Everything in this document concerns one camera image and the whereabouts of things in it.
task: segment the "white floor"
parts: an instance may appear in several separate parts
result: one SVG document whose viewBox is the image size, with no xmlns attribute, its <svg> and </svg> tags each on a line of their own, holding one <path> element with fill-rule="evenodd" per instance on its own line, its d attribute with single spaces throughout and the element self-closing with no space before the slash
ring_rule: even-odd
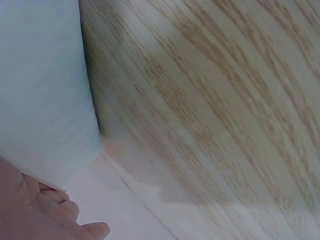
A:
<svg viewBox="0 0 320 240">
<path fill-rule="evenodd" d="M 176 240 L 100 155 L 68 185 L 79 224 L 107 222 L 108 240 Z"/>
</svg>

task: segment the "hand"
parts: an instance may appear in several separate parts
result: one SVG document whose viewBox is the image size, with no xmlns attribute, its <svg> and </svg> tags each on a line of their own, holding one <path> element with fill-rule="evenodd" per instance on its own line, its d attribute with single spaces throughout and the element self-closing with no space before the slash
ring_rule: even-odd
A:
<svg viewBox="0 0 320 240">
<path fill-rule="evenodd" d="M 78 225 L 79 208 L 62 191 L 21 174 L 0 157 L 0 239 L 103 240 L 104 222 Z"/>
</svg>

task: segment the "fingertip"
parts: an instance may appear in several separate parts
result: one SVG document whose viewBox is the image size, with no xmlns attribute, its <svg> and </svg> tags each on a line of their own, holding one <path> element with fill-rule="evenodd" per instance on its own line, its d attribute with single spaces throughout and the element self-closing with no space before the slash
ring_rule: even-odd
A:
<svg viewBox="0 0 320 240">
<path fill-rule="evenodd" d="M 104 240 L 110 233 L 110 227 L 105 222 L 95 222 L 82 225 L 94 240 Z"/>
</svg>

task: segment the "white fabric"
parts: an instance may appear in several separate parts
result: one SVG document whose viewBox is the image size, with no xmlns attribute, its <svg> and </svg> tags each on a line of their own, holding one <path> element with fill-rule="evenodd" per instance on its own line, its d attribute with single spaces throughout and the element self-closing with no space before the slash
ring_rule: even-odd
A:
<svg viewBox="0 0 320 240">
<path fill-rule="evenodd" d="M 0 0 L 0 155 L 64 189 L 100 150 L 78 0 Z"/>
</svg>

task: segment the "wood grain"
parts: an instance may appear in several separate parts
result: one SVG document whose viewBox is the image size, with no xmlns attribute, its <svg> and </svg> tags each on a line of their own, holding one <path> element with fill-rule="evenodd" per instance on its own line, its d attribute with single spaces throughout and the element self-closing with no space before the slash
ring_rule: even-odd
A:
<svg viewBox="0 0 320 240">
<path fill-rule="evenodd" d="M 179 240 L 320 236 L 318 0 L 80 0 L 111 165 Z"/>
</svg>

